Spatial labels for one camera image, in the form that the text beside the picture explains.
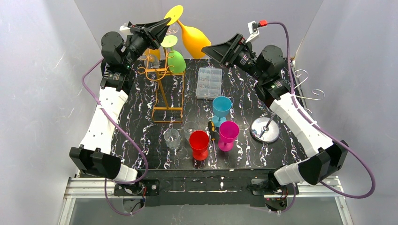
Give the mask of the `clear wine glass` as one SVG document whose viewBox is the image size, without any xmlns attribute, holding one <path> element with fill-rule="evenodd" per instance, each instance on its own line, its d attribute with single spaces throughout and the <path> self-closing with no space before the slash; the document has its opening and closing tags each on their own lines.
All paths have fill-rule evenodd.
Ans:
<svg viewBox="0 0 398 225">
<path fill-rule="evenodd" d="M 179 31 L 179 26 L 177 24 L 172 24 L 169 26 L 166 35 L 174 35 Z"/>
<path fill-rule="evenodd" d="M 157 60 L 154 56 L 150 56 L 149 49 L 147 49 L 142 55 L 144 64 L 149 69 L 160 68 L 160 60 Z"/>
</svg>

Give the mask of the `orange plastic wine glass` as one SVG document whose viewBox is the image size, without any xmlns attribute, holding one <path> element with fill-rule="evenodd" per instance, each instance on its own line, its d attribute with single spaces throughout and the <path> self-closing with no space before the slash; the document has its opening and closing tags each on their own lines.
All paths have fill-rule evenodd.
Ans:
<svg viewBox="0 0 398 225">
<path fill-rule="evenodd" d="M 201 59 L 205 57 L 205 53 L 202 52 L 202 48 L 210 46 L 211 41 L 209 38 L 199 29 L 186 26 L 180 21 L 180 17 L 183 14 L 184 8 L 182 5 L 172 7 L 164 16 L 164 19 L 170 18 L 171 21 L 168 25 L 177 23 L 182 29 L 182 41 L 183 45 L 194 59 Z"/>
</svg>

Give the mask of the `green plastic wine glass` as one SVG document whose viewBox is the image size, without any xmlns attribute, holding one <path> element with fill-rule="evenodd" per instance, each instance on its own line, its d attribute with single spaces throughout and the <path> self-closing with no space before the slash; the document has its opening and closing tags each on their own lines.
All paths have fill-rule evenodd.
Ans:
<svg viewBox="0 0 398 225">
<path fill-rule="evenodd" d="M 177 44 L 178 38 L 175 35 L 166 35 L 161 46 L 168 48 L 169 51 L 166 54 L 168 71 L 174 74 L 184 72 L 186 69 L 185 60 L 180 52 L 174 49 Z"/>
</svg>

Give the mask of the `blue plastic wine glass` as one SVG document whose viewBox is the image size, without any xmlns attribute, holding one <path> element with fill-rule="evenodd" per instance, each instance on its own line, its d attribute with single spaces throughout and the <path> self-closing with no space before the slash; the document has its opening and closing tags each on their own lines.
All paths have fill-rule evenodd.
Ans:
<svg viewBox="0 0 398 225">
<path fill-rule="evenodd" d="M 216 97 L 213 100 L 213 118 L 212 122 L 219 128 L 223 122 L 226 122 L 226 116 L 230 113 L 232 101 L 225 96 Z"/>
</svg>

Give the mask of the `gold wire glass rack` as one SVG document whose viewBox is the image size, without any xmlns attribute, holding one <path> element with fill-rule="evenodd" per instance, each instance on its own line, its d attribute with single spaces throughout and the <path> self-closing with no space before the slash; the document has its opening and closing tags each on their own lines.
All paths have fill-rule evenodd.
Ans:
<svg viewBox="0 0 398 225">
<path fill-rule="evenodd" d="M 160 68 L 149 69 L 144 65 L 137 68 L 137 73 L 145 75 L 147 80 L 157 83 L 151 113 L 153 122 L 182 123 L 185 71 L 179 74 L 169 72 L 166 59 L 169 49 L 163 48 L 163 51 L 165 59 L 160 60 Z"/>
</svg>

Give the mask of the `magenta plastic wine glass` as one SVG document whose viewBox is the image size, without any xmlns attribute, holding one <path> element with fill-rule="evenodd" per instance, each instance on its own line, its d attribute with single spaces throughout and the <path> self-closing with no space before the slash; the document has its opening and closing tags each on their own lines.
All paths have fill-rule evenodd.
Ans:
<svg viewBox="0 0 398 225">
<path fill-rule="evenodd" d="M 240 133 L 239 126 L 233 121 L 225 121 L 219 127 L 218 147 L 222 151 L 230 151 L 233 142 Z"/>
</svg>

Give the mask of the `red plastic wine glass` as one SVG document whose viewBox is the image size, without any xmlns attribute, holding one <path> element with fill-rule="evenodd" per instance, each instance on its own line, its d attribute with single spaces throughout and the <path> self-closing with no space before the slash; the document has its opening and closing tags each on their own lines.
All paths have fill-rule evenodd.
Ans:
<svg viewBox="0 0 398 225">
<path fill-rule="evenodd" d="M 208 157 L 209 136 L 206 132 L 202 130 L 193 132 L 190 135 L 189 144 L 195 160 L 204 161 Z"/>
</svg>

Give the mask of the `clear tumbler glass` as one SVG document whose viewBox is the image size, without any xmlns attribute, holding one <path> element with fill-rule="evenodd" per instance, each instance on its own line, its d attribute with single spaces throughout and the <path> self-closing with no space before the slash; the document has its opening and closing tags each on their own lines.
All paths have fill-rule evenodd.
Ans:
<svg viewBox="0 0 398 225">
<path fill-rule="evenodd" d="M 164 139 L 167 147 L 172 150 L 177 150 L 181 146 L 181 137 L 178 130 L 169 128 L 164 132 Z"/>
<path fill-rule="evenodd" d="M 183 127 L 183 132 L 184 132 L 184 136 L 185 136 L 186 140 L 188 141 L 191 134 L 194 133 L 195 131 L 197 131 L 198 129 L 199 129 L 199 126 L 196 122 L 194 122 L 194 121 L 186 122 Z"/>
</svg>

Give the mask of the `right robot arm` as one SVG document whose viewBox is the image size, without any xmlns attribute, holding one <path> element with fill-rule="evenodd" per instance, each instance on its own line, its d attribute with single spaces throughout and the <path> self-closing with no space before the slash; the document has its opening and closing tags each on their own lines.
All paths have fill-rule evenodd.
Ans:
<svg viewBox="0 0 398 225">
<path fill-rule="evenodd" d="M 253 77 L 257 81 L 254 86 L 257 97 L 284 121 L 305 150 L 307 159 L 268 174 L 269 189 L 302 182 L 316 185 L 342 168 L 347 150 L 314 128 L 313 119 L 304 118 L 308 114 L 282 79 L 285 60 L 279 47 L 267 45 L 256 55 L 251 43 L 237 33 L 229 41 L 205 46 L 201 51 L 220 65 L 237 66 Z"/>
</svg>

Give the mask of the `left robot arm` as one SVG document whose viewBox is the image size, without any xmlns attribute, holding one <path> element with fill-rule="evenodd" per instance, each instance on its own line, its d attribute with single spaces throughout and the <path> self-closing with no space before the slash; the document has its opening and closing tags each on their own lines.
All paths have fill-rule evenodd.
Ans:
<svg viewBox="0 0 398 225">
<path fill-rule="evenodd" d="M 101 38 L 100 59 L 94 66 L 101 66 L 102 79 L 97 96 L 82 78 L 83 87 L 97 103 L 94 116 L 78 147 L 71 147 L 69 157 L 84 174 L 113 180 L 120 184 L 133 184 L 148 173 L 148 161 L 133 139 L 117 125 L 120 112 L 132 89 L 134 63 L 147 49 L 161 46 L 169 28 L 171 18 L 157 22 L 125 23 L 120 31 L 110 31 Z M 119 157 L 110 153 L 114 130 L 118 129 L 136 148 L 145 164 L 142 175 L 128 167 Z"/>
</svg>

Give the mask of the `yellow foot orange glass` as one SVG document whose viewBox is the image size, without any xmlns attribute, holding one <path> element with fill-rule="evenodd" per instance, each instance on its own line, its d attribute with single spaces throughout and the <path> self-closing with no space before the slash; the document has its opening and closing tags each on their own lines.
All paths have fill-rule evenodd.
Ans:
<svg viewBox="0 0 398 225">
<path fill-rule="evenodd" d="M 161 53 L 159 49 L 153 50 L 153 49 L 149 49 L 149 54 L 150 56 L 154 56 L 157 60 L 161 59 Z"/>
</svg>

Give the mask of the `clear plastic compartment box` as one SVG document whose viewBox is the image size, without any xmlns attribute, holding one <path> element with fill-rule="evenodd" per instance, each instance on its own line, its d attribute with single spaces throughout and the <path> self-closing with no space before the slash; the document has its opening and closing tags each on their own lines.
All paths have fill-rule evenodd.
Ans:
<svg viewBox="0 0 398 225">
<path fill-rule="evenodd" d="M 214 67 L 201 67 L 198 70 L 196 98 L 211 100 L 221 95 L 222 70 Z"/>
</svg>

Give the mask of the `yellow black screwdriver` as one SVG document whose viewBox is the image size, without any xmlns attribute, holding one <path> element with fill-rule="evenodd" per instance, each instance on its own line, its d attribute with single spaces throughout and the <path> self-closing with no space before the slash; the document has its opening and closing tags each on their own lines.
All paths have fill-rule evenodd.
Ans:
<svg viewBox="0 0 398 225">
<path fill-rule="evenodd" d="M 214 159 L 216 159 L 216 147 L 215 147 L 215 124 L 212 120 L 208 122 L 208 131 L 210 135 L 210 143 L 214 151 Z"/>
</svg>

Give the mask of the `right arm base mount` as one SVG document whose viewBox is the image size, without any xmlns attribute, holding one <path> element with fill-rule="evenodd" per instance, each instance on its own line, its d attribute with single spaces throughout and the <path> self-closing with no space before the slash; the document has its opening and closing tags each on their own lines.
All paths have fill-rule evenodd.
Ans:
<svg viewBox="0 0 398 225">
<path fill-rule="evenodd" d="M 251 183 L 246 188 L 253 195 L 270 195 L 271 197 L 265 197 L 265 207 L 268 213 L 273 212 L 278 215 L 281 215 L 293 206 L 299 193 L 299 189 L 295 183 L 278 186 L 271 180 L 260 178 L 251 179 Z"/>
</svg>

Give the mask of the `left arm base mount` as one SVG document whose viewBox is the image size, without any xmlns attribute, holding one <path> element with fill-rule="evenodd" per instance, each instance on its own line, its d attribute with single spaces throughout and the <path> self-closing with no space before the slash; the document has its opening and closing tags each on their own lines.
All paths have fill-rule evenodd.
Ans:
<svg viewBox="0 0 398 225">
<path fill-rule="evenodd" d="M 159 180 L 141 180 L 135 184 L 115 184 L 114 196 L 122 197 L 125 212 L 135 213 L 145 206 L 148 196 L 158 196 Z"/>
</svg>

